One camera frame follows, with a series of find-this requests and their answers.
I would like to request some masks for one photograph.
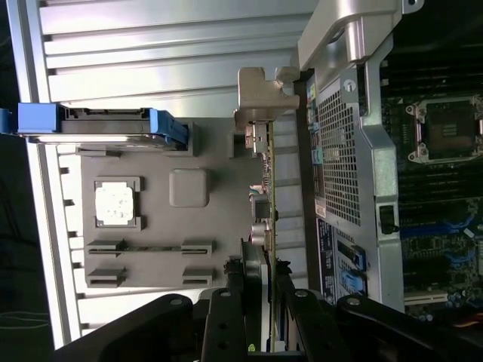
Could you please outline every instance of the circuit board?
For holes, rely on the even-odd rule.
[[[390,63],[381,69],[384,83],[398,84]],[[397,152],[405,311],[444,322],[459,310],[481,310],[481,96],[381,89],[383,124]]]

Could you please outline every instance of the blue connector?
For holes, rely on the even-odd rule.
[[[320,129],[320,124],[318,122],[314,122],[309,125],[309,132],[315,133]]]
[[[188,128],[178,122],[168,111],[149,110],[151,133],[161,134],[183,145],[188,145]]]
[[[361,293],[367,295],[367,283],[365,277],[357,274],[355,271],[342,270],[340,273],[342,283],[346,285],[346,289],[351,293]]]
[[[313,164],[322,164],[323,163],[323,154],[321,147],[317,147],[316,149],[312,150],[312,163]]]
[[[466,256],[456,256],[452,253],[445,253],[445,256],[450,260],[451,266],[453,268],[459,268],[462,264],[466,262],[471,262],[475,258],[475,251],[470,250]]]

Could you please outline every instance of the perforated metal mesh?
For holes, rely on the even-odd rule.
[[[327,212],[361,225],[352,108],[340,91],[318,105]]]

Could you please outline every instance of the metal frame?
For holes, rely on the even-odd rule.
[[[149,19],[152,19],[152,6],[160,6],[156,0],[143,0],[134,13],[131,2],[121,4],[112,0],[74,5],[57,0],[48,4],[39,0],[7,0],[21,101],[63,101],[71,107],[113,109],[142,104],[173,109],[177,117],[229,117],[236,101],[235,72],[244,66],[263,66],[267,72],[274,72],[277,66],[288,65],[288,49],[295,45],[317,0],[303,0],[297,5],[276,0],[253,1],[261,8],[244,7],[240,11],[234,10],[235,7],[218,11],[216,5],[225,2],[210,0],[210,6],[201,13],[186,11],[180,2],[173,2],[169,6],[175,14],[170,12],[168,18],[155,17],[155,24]],[[72,19],[59,16],[59,11],[64,15],[75,14],[76,21],[73,23]],[[101,27],[106,32],[102,35],[96,32],[99,23],[96,25],[85,19],[103,17],[104,13],[110,14],[117,23],[103,23]],[[174,25],[173,16],[179,18]],[[131,26],[133,21],[137,24],[135,29]],[[141,28],[147,33],[138,33]],[[173,39],[185,44],[171,44]],[[144,44],[154,48],[144,48]],[[106,51],[118,56],[109,57]],[[178,62],[178,57],[190,61]],[[126,69],[118,67],[122,62],[127,62]],[[105,66],[123,75],[125,72],[143,73],[141,78],[148,81],[142,82],[135,77],[138,81],[132,83],[129,79],[133,77],[96,72]],[[72,67],[80,72],[70,73]],[[154,74],[173,75],[173,69],[182,74],[183,79],[176,76],[168,83],[151,82],[157,79]],[[93,94],[85,79],[98,85],[98,77],[102,74],[106,77],[101,83],[109,85],[103,92]],[[79,81],[86,87],[77,87]],[[113,85],[117,81],[122,81],[119,87]],[[107,98],[96,98],[101,94]],[[300,174],[294,162],[297,156],[295,122],[292,114],[281,118],[275,124],[276,152],[284,165],[277,168],[279,255],[292,260],[294,281],[306,287]],[[59,348],[167,290],[88,288],[84,278],[82,227],[74,225],[81,219],[76,209],[82,201],[80,188],[77,190],[72,185],[74,175],[80,173],[80,153],[69,146],[27,147],[54,346]],[[72,205],[70,199],[74,200],[74,205],[66,206]],[[195,299],[200,290],[179,293]]]
[[[49,103],[37,1],[7,0],[21,102]],[[27,144],[54,347],[81,335],[56,146]]]

